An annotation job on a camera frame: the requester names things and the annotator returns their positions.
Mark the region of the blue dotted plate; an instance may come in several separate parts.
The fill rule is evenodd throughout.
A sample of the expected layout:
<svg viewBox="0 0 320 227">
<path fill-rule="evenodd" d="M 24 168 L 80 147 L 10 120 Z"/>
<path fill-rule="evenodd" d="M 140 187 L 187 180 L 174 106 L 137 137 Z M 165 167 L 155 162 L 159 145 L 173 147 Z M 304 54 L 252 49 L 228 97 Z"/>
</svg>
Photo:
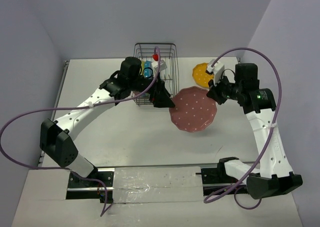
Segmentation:
<svg viewBox="0 0 320 227">
<path fill-rule="evenodd" d="M 143 76 L 147 79 L 152 78 L 154 75 L 153 68 L 152 68 L 152 62 L 147 60 L 143 64 Z"/>
</svg>

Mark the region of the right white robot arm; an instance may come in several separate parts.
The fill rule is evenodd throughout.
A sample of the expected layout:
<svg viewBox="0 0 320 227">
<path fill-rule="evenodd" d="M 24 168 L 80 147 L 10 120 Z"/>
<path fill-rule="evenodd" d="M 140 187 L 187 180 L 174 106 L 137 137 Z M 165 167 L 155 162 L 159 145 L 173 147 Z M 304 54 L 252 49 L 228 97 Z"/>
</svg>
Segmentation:
<svg viewBox="0 0 320 227">
<path fill-rule="evenodd" d="M 286 195 L 300 187 L 302 176 L 294 173 L 277 126 L 279 105 L 270 89 L 260 88 L 257 65 L 236 64 L 234 82 L 229 81 L 220 61 L 210 62 L 206 72 L 213 76 L 208 83 L 208 98 L 219 105 L 234 100 L 242 107 L 252 128 L 259 158 L 253 165 L 237 157 L 221 158 L 217 164 L 218 179 L 224 183 L 233 178 L 240 181 L 255 200 Z"/>
</svg>

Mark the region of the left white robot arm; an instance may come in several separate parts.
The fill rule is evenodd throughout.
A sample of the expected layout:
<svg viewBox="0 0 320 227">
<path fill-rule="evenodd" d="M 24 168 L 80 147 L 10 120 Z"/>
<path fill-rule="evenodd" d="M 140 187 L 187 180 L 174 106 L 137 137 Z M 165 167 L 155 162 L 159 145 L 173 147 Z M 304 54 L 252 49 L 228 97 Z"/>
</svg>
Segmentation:
<svg viewBox="0 0 320 227">
<path fill-rule="evenodd" d="M 40 148 L 59 167 L 68 169 L 80 176 L 86 186 L 93 186 L 98 180 L 98 169 L 83 157 L 74 141 L 78 135 L 97 117 L 117 106 L 121 101 L 129 100 L 132 92 L 149 95 L 149 102 L 155 108 L 173 108 L 174 102 L 160 77 L 160 71 L 166 66 L 164 60 L 156 61 L 151 77 L 144 76 L 145 68 L 136 57 L 126 57 L 120 69 L 75 109 L 55 119 L 46 119 L 40 127 Z"/>
</svg>

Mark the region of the green dotted plate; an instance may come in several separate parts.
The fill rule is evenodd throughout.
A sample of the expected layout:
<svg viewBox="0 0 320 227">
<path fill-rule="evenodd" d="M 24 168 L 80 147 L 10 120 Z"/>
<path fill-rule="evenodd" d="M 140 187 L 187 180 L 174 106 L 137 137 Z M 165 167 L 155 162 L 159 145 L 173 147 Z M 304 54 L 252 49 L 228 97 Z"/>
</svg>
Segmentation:
<svg viewBox="0 0 320 227">
<path fill-rule="evenodd" d="M 145 67 L 145 61 L 141 60 L 140 61 L 140 70 L 139 70 L 139 74 L 143 75 L 143 71 L 144 71 L 144 67 Z"/>
</svg>

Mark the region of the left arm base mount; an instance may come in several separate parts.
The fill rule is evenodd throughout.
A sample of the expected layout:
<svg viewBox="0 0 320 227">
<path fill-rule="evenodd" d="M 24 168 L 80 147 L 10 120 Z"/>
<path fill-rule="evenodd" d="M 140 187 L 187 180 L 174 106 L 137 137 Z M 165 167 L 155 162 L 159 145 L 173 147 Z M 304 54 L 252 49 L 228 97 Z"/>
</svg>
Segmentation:
<svg viewBox="0 0 320 227">
<path fill-rule="evenodd" d="M 82 180 L 76 177 L 73 173 L 69 174 L 68 184 L 66 189 L 67 200 L 88 200 L 97 199 L 100 203 L 112 204 L 113 201 L 113 183 L 114 183 L 114 168 L 98 169 L 98 179 L 106 186 L 107 194 L 103 185 L 92 180 Z"/>
</svg>

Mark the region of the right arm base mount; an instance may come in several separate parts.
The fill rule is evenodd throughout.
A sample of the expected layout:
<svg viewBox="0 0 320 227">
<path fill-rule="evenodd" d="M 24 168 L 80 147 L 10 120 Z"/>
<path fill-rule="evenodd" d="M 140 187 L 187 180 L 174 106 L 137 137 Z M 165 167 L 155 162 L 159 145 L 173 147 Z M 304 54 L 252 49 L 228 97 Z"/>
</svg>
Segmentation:
<svg viewBox="0 0 320 227">
<path fill-rule="evenodd" d="M 238 181 L 234 177 L 220 175 L 216 167 L 201 168 L 196 175 L 201 176 L 203 195 L 205 197 L 221 188 L 225 191 L 228 186 Z"/>
</svg>

